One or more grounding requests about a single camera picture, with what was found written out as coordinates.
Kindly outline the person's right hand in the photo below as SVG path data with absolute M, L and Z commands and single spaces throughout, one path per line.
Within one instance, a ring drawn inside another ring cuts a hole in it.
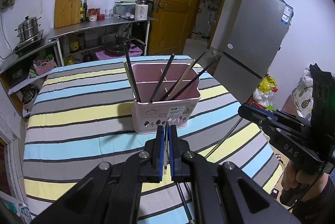
M 298 184 L 308 184 L 314 185 L 309 189 L 309 191 L 302 197 L 301 201 L 306 202 L 313 198 L 316 198 L 321 194 L 328 183 L 329 175 L 323 173 L 318 179 L 318 174 L 309 175 L 302 170 L 297 170 L 294 167 L 294 163 L 289 160 L 287 166 L 285 167 L 281 185 L 283 189 L 288 191 L 289 189 L 295 189 Z

